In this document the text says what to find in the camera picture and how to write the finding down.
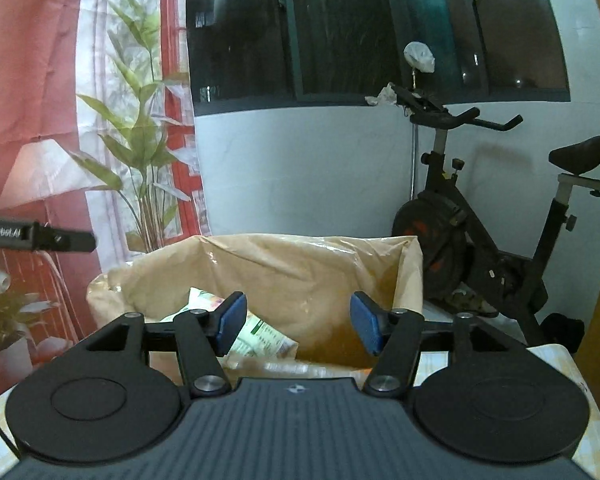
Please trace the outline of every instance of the metal bolt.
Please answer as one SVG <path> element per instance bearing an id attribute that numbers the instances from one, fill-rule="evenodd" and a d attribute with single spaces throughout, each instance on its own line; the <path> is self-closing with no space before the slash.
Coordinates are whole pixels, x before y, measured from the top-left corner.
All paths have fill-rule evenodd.
<path id="1" fill-rule="evenodd" d="M 193 385 L 199 389 L 201 392 L 216 392 L 222 388 L 226 381 L 222 377 L 218 377 L 217 375 L 203 375 L 202 377 L 198 377 L 195 381 L 193 381 Z"/>
<path id="2" fill-rule="evenodd" d="M 391 375 L 378 375 L 371 379 L 369 386 L 376 392 L 392 392 L 400 387 L 400 381 Z"/>

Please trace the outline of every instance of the yellow and white tablecloth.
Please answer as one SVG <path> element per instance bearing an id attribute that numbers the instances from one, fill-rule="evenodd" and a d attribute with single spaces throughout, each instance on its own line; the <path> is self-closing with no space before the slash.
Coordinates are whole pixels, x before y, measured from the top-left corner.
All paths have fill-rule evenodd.
<path id="1" fill-rule="evenodd" d="M 591 408 L 589 425 L 580 441 L 573 460 L 593 478 L 600 480 L 600 410 L 586 382 L 582 378 L 576 363 L 566 348 L 560 345 L 544 345 L 530 348 L 529 351 L 574 381 L 587 396 Z M 420 358 L 414 383 L 416 385 L 421 384 L 428 376 L 446 367 L 447 362 L 448 355 L 446 352 L 424 352 Z M 0 396 L 0 425 L 7 435 L 11 436 L 4 418 L 4 405 L 9 393 L 10 391 L 7 391 Z M 0 439 L 0 476 L 6 473 L 16 462 L 16 457 L 14 457 L 9 448 Z"/>

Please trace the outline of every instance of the tiled wall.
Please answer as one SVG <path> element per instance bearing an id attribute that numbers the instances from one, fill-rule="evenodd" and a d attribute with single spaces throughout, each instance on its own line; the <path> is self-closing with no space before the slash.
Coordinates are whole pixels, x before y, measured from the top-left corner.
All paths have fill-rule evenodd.
<path id="1" fill-rule="evenodd" d="M 551 0 L 572 102 L 480 104 L 482 117 L 512 132 L 465 127 L 447 152 L 464 158 L 459 185 L 504 250 L 531 256 L 559 173 L 559 146 L 600 134 L 600 12 L 595 0 Z M 451 107 L 458 112 L 464 105 Z M 285 232 L 388 235 L 410 186 L 410 124 L 392 107 L 292 108 L 196 119 L 197 144 L 215 234 Z M 421 128 L 421 152 L 432 132 Z M 600 178 L 600 168 L 590 176 Z M 420 183 L 424 182 L 421 172 Z M 550 303 L 589 321 L 600 290 L 600 199 L 573 193 L 576 229 L 563 232 L 545 274 Z"/>

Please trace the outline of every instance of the exercise bike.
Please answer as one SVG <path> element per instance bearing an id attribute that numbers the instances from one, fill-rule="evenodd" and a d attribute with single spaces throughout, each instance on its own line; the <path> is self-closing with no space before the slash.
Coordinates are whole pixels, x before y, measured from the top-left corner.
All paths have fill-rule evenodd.
<path id="1" fill-rule="evenodd" d="M 542 274 L 562 226 L 565 224 L 568 231 L 575 226 L 576 217 L 566 215 L 573 187 L 585 187 L 593 196 L 600 197 L 600 180 L 581 176 L 600 165 L 600 136 L 549 153 L 549 162 L 567 173 L 558 175 L 558 190 L 536 252 L 529 259 L 499 250 L 456 187 L 464 161 L 452 160 L 451 176 L 443 169 L 449 130 L 473 124 L 506 132 L 518 126 L 523 118 L 518 115 L 506 124 L 484 121 L 478 119 L 480 110 L 475 107 L 453 116 L 418 91 L 395 85 L 393 89 L 397 104 L 411 111 L 411 123 L 436 130 L 433 150 L 421 158 L 428 166 L 425 188 L 400 208 L 392 228 L 392 236 L 418 236 L 423 254 L 424 298 L 456 314 L 445 298 L 464 283 L 493 307 L 496 314 L 517 320 L 528 345 L 547 343 L 535 317 L 548 299 Z"/>

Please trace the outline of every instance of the exercise bike seat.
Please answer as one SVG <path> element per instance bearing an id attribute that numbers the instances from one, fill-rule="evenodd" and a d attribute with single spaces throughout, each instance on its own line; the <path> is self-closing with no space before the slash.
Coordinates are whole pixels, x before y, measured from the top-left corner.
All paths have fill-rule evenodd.
<path id="1" fill-rule="evenodd" d="M 576 175 L 597 168 L 600 165 L 600 136 L 553 150 L 549 153 L 549 162 Z"/>

